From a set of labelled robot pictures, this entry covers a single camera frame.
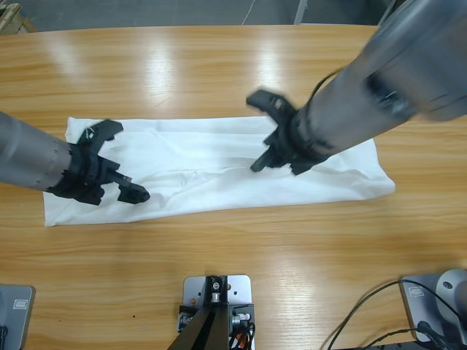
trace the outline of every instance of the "gray robot arm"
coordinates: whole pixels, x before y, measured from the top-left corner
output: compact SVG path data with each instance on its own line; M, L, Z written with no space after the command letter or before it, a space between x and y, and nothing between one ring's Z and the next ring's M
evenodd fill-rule
M408 0L299 110L265 90L247 103L278 124L252 170L290 164L294 174L416 114L438 121L467 114L467 1Z
M103 184L116 182L119 201L150 198L142 186L117 172L119 164L98 155L102 144L123 130L104 120L86 130L76 144L67 143L0 112L0 182L99 205Z

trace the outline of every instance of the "white cloth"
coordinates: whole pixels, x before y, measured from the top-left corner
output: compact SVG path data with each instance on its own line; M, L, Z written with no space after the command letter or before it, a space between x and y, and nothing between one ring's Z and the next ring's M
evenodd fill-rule
M69 118L66 140L76 142L98 120ZM275 126L268 117L194 120L119 120L124 131L104 144L102 157L144 186L151 198L117 201L116 184L103 186L99 206L44 193L45 226L132 222L220 209L358 201L395 189L378 163L373 140L298 176L285 166L253 173Z

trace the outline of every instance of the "black cable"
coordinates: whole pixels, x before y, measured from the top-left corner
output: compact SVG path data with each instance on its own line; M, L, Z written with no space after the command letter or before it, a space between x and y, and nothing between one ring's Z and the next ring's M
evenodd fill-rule
M392 281L388 284L385 284L384 286L374 290L373 292L371 292L370 294L368 294L367 296L365 296L361 301L359 301L357 303L357 305L355 305L355 307L351 310L351 312L349 312L349 314L347 315L347 317L344 319L344 321L339 325L339 328L337 329L336 331L336 334L333 336L331 342L329 343L329 346L328 346L328 350L331 350L334 343L336 342L337 338L339 337L339 335L341 334L342 330L344 329L344 327L346 326L346 324L349 322L349 320L352 318L352 316L354 315L354 313L369 299L371 298L373 295L381 292L382 290L388 288L388 287L391 287L393 286L394 284L403 284L403 283L412 283L412 284L415 284L419 287L422 287L424 288L427 292L431 293L432 295L434 295L439 301L441 301L454 315L456 315L460 322L462 324L467 324L465 322L465 320L463 320L462 316L455 310L452 308L452 306L450 304L448 304L442 297L440 297L438 294L436 294L431 288L425 286L424 284L421 284L417 281L412 281L410 279L399 279L398 281Z
M436 349L443 349L443 350L455 350L455 347L452 346L451 343L447 340L446 337L444 337L441 334L438 334L435 332L433 329L431 329L430 325L426 322L420 322L418 324L417 328L409 328L405 330L395 330L392 332L388 332L384 334L383 336L375 339L372 341L370 344L367 346L364 346L363 348L358 348L359 350L369 350L374 344L379 343L380 341L383 341L387 337L390 337L392 335L400 334L400 333L408 333L408 332L419 332L423 333L426 335L431 343L435 346Z
M374 344L376 343L379 343L380 341L383 341L384 339L386 339L387 337L390 337L391 335L396 335L396 334L400 334L400 333L408 333L408 332L414 332L416 331L417 328L409 328L409 329L406 329L406 330L395 330L393 332L388 332L386 334L384 334L383 336L377 338L376 340L372 341L370 344L368 344L367 346L364 346L363 348L359 348L359 350L368 350L370 349Z
M332 71L331 73L329 73L328 75L326 75L324 78L322 78L317 84L316 86L314 87L313 89L313 92L312 94L310 95L308 101L306 102L304 108L305 108L305 115L309 115L309 110L311 108L311 105L312 105L312 99L314 98L314 95L316 95L316 93L318 92L318 90L323 86L323 84L331 77L333 77L334 75L336 75L337 73L339 73L342 69L344 69L344 67L341 67L339 69L336 69L335 71ZM308 123L306 124L307 125L307 132L309 133L309 135L312 135L313 132L312 130L310 129Z
M247 326L237 327L237 331L231 336L228 347L231 350L251 350L253 345L253 338L255 337L256 326L253 322L249 322Z

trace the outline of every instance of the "wooden table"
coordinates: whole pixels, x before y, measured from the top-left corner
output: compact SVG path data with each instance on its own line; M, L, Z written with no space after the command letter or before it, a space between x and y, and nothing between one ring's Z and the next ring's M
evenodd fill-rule
M0 38L0 109L55 136L66 118L256 115L257 86L297 106L375 28L119 28ZM0 282L37 288L27 349L165 349L185 277L246 273L258 349L318 349L360 296L413 273L467 268L467 122L377 138L397 193L118 225L42 226L42 194L0 186ZM337 346L407 327L392 287ZM409 341L410 335L388 339Z

